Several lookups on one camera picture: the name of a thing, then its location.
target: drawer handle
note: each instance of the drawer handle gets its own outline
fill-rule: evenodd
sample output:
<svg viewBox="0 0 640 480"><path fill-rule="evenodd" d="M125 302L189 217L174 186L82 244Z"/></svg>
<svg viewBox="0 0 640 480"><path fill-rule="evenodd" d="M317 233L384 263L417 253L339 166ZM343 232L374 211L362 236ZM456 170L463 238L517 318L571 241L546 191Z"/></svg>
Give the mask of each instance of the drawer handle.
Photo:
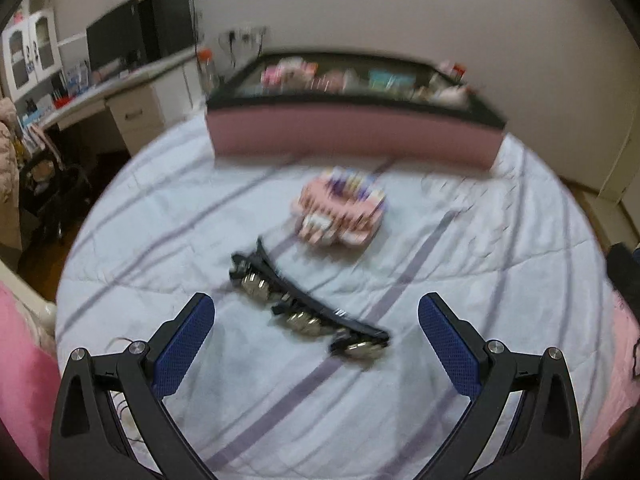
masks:
<svg viewBox="0 0 640 480"><path fill-rule="evenodd" d="M131 112L130 114L125 114L124 120L130 121L132 119L135 119L136 117L140 117L140 115L142 115L142 108L140 108L140 110L136 110L135 112Z"/></svg>

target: silver screw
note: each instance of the silver screw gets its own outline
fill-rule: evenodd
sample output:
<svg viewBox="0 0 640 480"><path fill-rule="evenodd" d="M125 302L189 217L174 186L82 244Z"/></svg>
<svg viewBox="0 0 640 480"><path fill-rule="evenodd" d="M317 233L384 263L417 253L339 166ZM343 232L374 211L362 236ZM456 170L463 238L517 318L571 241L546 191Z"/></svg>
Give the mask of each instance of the silver screw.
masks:
<svg viewBox="0 0 640 480"><path fill-rule="evenodd" d="M548 349L549 355L551 356L552 359L562 359L562 351L559 348L556 348L555 346L552 346L551 348Z"/></svg>
<svg viewBox="0 0 640 480"><path fill-rule="evenodd" d="M504 345L496 339L489 341L489 344L487 346L489 348L489 352L491 352L492 354L501 354L502 352L504 352Z"/></svg>
<svg viewBox="0 0 640 480"><path fill-rule="evenodd" d="M144 341L134 341L129 345L129 352L132 354L142 354L145 351L146 343Z"/></svg>
<svg viewBox="0 0 640 480"><path fill-rule="evenodd" d="M84 351L84 348L76 348L73 352L71 352L71 358L73 359L73 361L80 361L85 354L86 352Z"/></svg>

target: desk drawer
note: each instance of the desk drawer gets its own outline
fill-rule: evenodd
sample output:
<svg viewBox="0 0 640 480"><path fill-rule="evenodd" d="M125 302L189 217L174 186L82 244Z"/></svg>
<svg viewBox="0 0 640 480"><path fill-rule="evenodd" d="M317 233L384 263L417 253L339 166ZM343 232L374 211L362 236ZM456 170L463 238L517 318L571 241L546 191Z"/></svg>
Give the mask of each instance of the desk drawer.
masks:
<svg viewBox="0 0 640 480"><path fill-rule="evenodd" d="M107 102L120 133L164 126L162 112L151 86L136 88Z"/></svg>
<svg viewBox="0 0 640 480"><path fill-rule="evenodd" d="M127 145L129 155L134 156L156 137L161 136L164 133L164 128L162 126L152 126L151 128L120 133L122 134L122 140Z"/></svg>

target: round table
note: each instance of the round table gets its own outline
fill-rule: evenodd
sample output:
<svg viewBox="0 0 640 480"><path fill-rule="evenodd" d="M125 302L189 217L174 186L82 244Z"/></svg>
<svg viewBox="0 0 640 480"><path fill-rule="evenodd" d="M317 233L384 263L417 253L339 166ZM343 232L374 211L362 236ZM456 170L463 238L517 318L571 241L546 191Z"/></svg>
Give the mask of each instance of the round table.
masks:
<svg viewBox="0 0 640 480"><path fill-rule="evenodd" d="M380 174L388 211L365 251L318 250L292 234L290 203L327 166ZM388 329L386 355L370 366L329 357L330 337L302 339L233 290L230 255L259 235L286 276ZM198 116L135 156L92 209L58 290L58 359L63 370L76 347L119 352L205 292L216 322L164 403L218 478L413 478L467 404L417 323L418 300L433 291L512 351L560 347L586 440L614 356L610 288L584 215L535 154L507 135L490 174L370 158L215 158ZM127 410L122 420L150 463Z"/></svg>

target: black hair clip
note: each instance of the black hair clip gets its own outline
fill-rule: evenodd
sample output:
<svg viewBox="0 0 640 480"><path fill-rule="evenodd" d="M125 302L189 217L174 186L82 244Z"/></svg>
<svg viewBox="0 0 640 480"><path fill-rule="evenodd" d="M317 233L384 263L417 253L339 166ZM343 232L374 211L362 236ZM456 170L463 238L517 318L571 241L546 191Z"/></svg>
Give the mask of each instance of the black hair clip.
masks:
<svg viewBox="0 0 640 480"><path fill-rule="evenodd" d="M231 260L234 264L229 271L231 283L253 298L273 302L273 314L286 316L286 323L293 330L309 336L337 330L329 346L332 354L376 359L389 345L390 335L385 330L326 306L284 278L271 262L261 238L253 253L235 253Z"/></svg>

